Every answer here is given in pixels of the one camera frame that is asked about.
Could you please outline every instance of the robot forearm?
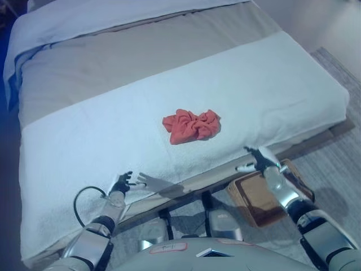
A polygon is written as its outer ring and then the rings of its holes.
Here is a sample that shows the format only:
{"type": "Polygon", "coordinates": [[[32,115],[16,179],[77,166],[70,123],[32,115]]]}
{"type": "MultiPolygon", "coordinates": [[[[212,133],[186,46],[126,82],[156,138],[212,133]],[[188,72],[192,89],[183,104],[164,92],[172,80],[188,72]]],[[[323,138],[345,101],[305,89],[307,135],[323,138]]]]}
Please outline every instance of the robot forearm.
{"type": "Polygon", "coordinates": [[[62,259],[45,271],[105,270],[113,244],[111,237],[117,223],[125,213],[125,193],[133,184],[128,183],[131,172],[119,177],[96,219],[86,225],[64,250],[62,259]]]}
{"type": "Polygon", "coordinates": [[[361,253],[352,238],[280,173],[263,171],[269,190],[302,234],[301,244],[319,270],[359,270],[361,253]]]}

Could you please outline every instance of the red towel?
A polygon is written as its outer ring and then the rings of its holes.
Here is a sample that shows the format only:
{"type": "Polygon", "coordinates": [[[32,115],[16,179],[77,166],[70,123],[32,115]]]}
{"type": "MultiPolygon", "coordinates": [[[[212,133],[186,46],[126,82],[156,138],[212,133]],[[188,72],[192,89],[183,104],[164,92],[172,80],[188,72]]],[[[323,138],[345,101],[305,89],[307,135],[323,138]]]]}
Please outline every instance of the red towel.
{"type": "Polygon", "coordinates": [[[219,116],[212,110],[197,116],[191,111],[177,109],[175,115],[163,118],[165,129],[171,133],[172,145],[206,139],[219,132],[219,116]]]}

